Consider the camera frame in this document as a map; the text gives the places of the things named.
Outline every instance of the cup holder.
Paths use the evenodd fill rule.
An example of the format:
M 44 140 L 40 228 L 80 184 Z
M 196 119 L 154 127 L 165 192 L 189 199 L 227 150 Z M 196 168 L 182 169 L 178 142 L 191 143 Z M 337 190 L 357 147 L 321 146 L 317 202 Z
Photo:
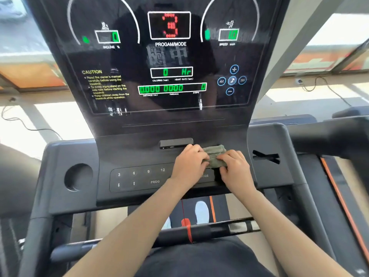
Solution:
M 92 176 L 92 168 L 85 163 L 79 163 L 65 173 L 64 185 L 70 191 L 81 191 L 90 184 Z

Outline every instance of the towel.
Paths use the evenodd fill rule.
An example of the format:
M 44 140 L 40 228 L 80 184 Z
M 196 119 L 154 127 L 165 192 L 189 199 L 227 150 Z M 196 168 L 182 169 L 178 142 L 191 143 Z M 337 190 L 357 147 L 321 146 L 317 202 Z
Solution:
M 227 150 L 224 148 L 223 145 L 204 148 L 204 152 L 209 154 L 209 157 L 210 157 L 210 161 L 209 161 L 210 164 L 208 165 L 207 168 L 219 168 L 222 166 L 227 166 L 227 164 L 223 160 L 217 159 L 217 156 L 219 154 L 223 154 L 226 151 Z

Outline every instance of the circular button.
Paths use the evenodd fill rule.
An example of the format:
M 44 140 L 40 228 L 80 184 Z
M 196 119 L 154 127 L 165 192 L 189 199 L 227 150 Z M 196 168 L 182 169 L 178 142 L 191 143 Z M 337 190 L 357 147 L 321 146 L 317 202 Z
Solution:
M 240 78 L 238 79 L 238 84 L 243 85 L 243 84 L 245 84 L 245 83 L 246 83 L 246 81 L 247 81 L 246 76 L 242 76 L 242 77 L 240 77 Z
M 225 93 L 229 96 L 232 95 L 234 93 L 234 88 L 227 88 L 227 90 L 225 91 Z
M 221 77 L 218 79 L 218 85 L 223 86 L 227 82 L 227 79 L 225 77 Z
M 232 85 L 234 85 L 235 83 L 237 83 L 237 78 L 236 78 L 235 76 L 231 76 L 231 77 L 229 77 L 229 79 L 228 79 L 228 84 L 229 84 L 230 86 L 232 86 Z
M 237 64 L 235 64 L 235 65 L 232 65 L 229 71 L 231 72 L 232 75 L 234 75 L 234 74 L 237 74 L 238 70 L 239 70 L 239 67 Z

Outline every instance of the hand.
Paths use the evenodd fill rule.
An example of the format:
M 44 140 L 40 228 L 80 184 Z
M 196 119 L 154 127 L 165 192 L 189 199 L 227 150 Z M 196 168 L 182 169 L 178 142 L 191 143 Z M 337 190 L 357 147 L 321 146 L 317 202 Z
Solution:
M 218 155 L 217 158 L 227 163 L 228 168 L 219 168 L 220 174 L 227 188 L 238 199 L 253 195 L 257 191 L 251 176 L 250 165 L 242 152 L 231 149 Z
M 177 156 L 171 178 L 184 185 L 188 191 L 199 181 L 209 165 L 207 161 L 202 162 L 203 159 L 209 160 L 209 156 L 200 145 L 188 144 Z

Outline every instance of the electrical cable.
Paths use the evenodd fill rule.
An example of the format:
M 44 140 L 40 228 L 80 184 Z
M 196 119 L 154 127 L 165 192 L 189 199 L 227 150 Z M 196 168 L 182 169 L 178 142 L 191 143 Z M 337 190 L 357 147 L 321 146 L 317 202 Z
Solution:
M 14 98 L 11 98 L 11 99 L 9 100 L 9 103 L 3 107 L 2 111 L 1 111 L 1 117 L 2 117 L 2 119 L 3 119 L 3 120 L 7 120 L 7 121 L 16 121 L 16 120 L 19 120 L 19 121 L 23 124 L 23 126 L 25 127 L 25 129 L 27 129 L 27 130 L 29 130 L 29 131 L 50 130 L 50 131 L 53 131 L 56 135 L 58 135 L 58 137 L 60 138 L 60 140 L 62 140 L 62 139 L 63 139 L 63 138 L 58 134 L 58 132 L 56 132 L 55 130 L 53 130 L 53 129 L 51 129 L 51 128 L 30 129 L 30 128 L 28 128 L 28 127 L 24 124 L 24 122 L 23 122 L 20 118 L 18 118 L 18 117 L 5 118 L 5 117 L 4 117 L 4 113 L 5 113 L 6 111 L 10 110 L 10 109 L 5 110 L 5 108 L 6 108 L 6 107 L 8 107 L 8 106 L 10 106 L 10 103 L 11 103 L 11 102 L 13 102 L 13 101 L 15 101 L 15 99 L 14 99 Z
M 314 87 L 313 87 L 312 89 L 307 89 L 305 85 L 303 85 L 302 89 L 303 89 L 304 91 L 306 91 L 306 92 L 312 92 L 312 91 L 316 88 L 316 86 L 317 86 L 317 80 L 318 80 L 318 79 L 322 79 L 323 81 L 325 81 L 326 86 L 329 88 L 329 90 L 330 90 L 331 92 L 333 92 L 333 93 L 334 93 L 334 94 L 336 94 L 339 98 L 341 98 L 341 99 L 342 99 L 342 101 L 343 101 L 343 102 L 345 102 L 349 107 L 352 107 L 352 105 L 351 105 L 350 103 L 348 103 L 348 102 L 344 99 L 344 97 L 342 97 L 341 95 L 339 95 L 337 92 L 335 92 L 335 91 L 334 91 L 334 90 L 329 86 L 329 84 L 328 84 L 327 80 L 326 80 L 324 77 L 321 77 L 321 76 L 316 77 L 316 78 L 315 78 L 315 82 L 314 82 Z

